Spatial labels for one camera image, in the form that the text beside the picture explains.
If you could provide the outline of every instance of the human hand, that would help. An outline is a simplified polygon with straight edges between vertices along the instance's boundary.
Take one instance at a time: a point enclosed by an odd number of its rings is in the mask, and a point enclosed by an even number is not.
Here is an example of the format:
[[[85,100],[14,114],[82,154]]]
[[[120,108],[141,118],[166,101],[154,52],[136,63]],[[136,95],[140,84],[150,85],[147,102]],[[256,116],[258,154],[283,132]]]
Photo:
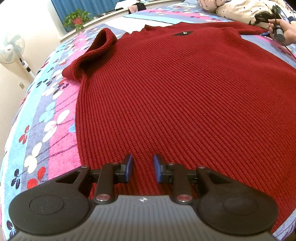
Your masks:
[[[287,46],[290,44],[296,44],[296,27],[286,22],[283,19],[269,19],[269,33],[274,41],[279,43],[280,45]],[[279,42],[274,37],[274,26],[279,24],[284,31],[285,41]]]

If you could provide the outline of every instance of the wall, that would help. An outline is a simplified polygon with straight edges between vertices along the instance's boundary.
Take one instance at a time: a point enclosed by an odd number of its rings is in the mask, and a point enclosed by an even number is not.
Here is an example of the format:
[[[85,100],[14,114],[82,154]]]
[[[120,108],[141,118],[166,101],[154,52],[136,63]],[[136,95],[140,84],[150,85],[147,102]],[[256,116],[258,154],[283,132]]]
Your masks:
[[[20,33],[26,43],[23,57],[35,73],[60,44],[60,34],[48,11],[48,1],[4,0],[0,4],[0,39],[7,31]],[[0,64],[0,162],[13,119],[31,81],[19,63]]]

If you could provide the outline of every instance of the floral bedspread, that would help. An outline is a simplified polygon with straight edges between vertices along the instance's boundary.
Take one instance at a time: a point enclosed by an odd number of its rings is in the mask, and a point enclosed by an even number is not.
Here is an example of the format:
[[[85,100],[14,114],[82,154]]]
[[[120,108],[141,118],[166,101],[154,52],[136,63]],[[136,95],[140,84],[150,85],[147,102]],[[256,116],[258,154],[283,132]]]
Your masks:
[[[209,14],[199,6],[173,4],[121,17],[162,26],[178,22],[204,23],[229,21]],[[0,173],[0,215],[6,239],[15,234],[8,214],[12,199],[19,193],[80,166],[75,133],[75,105],[79,83],[63,78],[62,71],[85,53],[98,32],[108,27],[117,38],[125,33],[122,21],[106,22],[61,44],[48,57],[27,91],[15,118],[5,147]],[[242,36],[296,68],[294,57],[267,37]],[[295,46],[289,47],[296,53]],[[274,233],[284,239],[295,228],[296,211]]]

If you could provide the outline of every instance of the red flower pot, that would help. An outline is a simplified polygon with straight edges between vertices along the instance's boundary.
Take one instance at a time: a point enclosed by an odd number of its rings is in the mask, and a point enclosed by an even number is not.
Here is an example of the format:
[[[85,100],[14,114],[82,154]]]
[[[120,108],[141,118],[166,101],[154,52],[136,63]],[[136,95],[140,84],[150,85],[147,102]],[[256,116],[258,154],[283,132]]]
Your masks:
[[[75,18],[72,23],[75,25],[75,24],[79,24],[79,25],[82,25],[82,19],[81,18]]]

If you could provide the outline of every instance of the potted plant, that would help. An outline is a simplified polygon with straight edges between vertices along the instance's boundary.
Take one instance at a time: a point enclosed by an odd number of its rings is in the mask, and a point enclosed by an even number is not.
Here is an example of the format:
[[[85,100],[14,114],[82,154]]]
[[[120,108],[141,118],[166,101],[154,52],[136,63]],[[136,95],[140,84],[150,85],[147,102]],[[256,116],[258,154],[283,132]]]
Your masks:
[[[75,28],[76,31],[83,29],[83,24],[90,21],[91,13],[88,11],[81,11],[78,8],[75,12],[70,13],[65,17],[64,27],[69,27],[70,29]]]

